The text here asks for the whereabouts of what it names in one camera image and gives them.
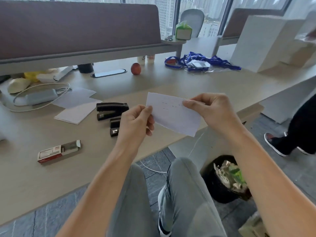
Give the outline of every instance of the city view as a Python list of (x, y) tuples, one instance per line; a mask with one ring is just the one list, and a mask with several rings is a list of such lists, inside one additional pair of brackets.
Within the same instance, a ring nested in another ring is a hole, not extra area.
[[(79, 2), (120, 3), (121, 0), (55, 0)], [(160, 35), (172, 35), (176, 0), (125, 0), (130, 4), (154, 4), (158, 7)], [(234, 0), (228, 19), (235, 8), (282, 9), (286, 0)], [(204, 23), (199, 37), (216, 36), (223, 18), (227, 0), (181, 0), (180, 13), (188, 9), (199, 9), (204, 13)]]

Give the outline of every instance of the green tissue box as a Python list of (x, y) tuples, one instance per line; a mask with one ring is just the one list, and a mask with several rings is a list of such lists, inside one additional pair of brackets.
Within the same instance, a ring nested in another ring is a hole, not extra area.
[(176, 39), (178, 40), (190, 40), (192, 35), (192, 28), (183, 21), (176, 25)]

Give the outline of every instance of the black pants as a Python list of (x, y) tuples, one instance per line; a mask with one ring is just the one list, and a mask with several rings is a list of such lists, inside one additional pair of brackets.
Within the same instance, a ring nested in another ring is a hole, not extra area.
[(288, 135), (273, 138), (272, 145), (285, 155), (296, 147), (309, 154), (316, 152), (316, 94), (295, 113)]

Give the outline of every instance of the apple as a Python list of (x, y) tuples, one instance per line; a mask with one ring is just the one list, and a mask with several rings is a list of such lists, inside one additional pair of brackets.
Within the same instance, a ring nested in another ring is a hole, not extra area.
[(131, 72), (133, 73), (133, 75), (139, 75), (141, 71), (142, 68), (140, 67), (140, 64), (138, 64), (137, 62), (131, 66)]

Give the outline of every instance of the person's left hand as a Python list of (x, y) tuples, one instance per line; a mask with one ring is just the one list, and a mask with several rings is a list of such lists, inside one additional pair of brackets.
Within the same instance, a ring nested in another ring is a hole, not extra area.
[(134, 158), (145, 136), (152, 136), (155, 123), (152, 111), (152, 106), (137, 105), (122, 114), (116, 145), (127, 148)]

